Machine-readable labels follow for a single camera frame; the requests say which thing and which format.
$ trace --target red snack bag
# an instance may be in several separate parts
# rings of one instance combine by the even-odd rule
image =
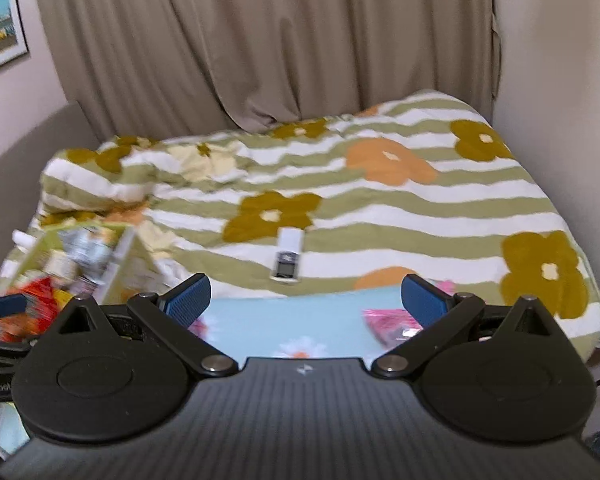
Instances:
[[[386,348],[395,348],[415,336],[422,326],[403,308],[363,310],[362,316],[371,332]]]
[[[22,341],[28,336],[40,335],[49,328],[58,315],[58,304],[54,299],[49,276],[10,291],[12,292],[26,296],[27,310],[25,314],[0,319],[0,341]]]

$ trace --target blue gripper pad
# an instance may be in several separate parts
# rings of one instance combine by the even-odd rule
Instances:
[[[211,282],[198,273],[160,297],[160,309],[179,325],[189,328],[211,303]]]
[[[426,328],[434,324],[453,307],[453,298],[416,274],[402,279],[402,306]]]

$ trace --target beige curtain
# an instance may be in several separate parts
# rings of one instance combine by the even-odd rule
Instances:
[[[491,115],[491,0],[38,0],[69,99],[104,136],[357,112],[435,88]]]

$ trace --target gray ribbed panel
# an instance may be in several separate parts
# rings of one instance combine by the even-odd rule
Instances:
[[[302,375],[305,365],[313,368]],[[408,384],[347,360],[250,359],[203,381],[168,423],[94,449],[34,440],[8,480],[595,480],[579,443],[533,448],[475,442],[432,418]]]

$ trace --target bedspread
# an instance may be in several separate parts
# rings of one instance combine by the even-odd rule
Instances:
[[[215,297],[341,292],[416,272],[493,304],[535,294],[587,347],[600,330],[600,294],[563,218],[487,122],[439,92],[268,134],[121,136],[58,153],[41,182],[34,232],[75,211],[135,223],[171,282],[204,272]],[[293,285],[269,277],[282,226],[305,230]]]

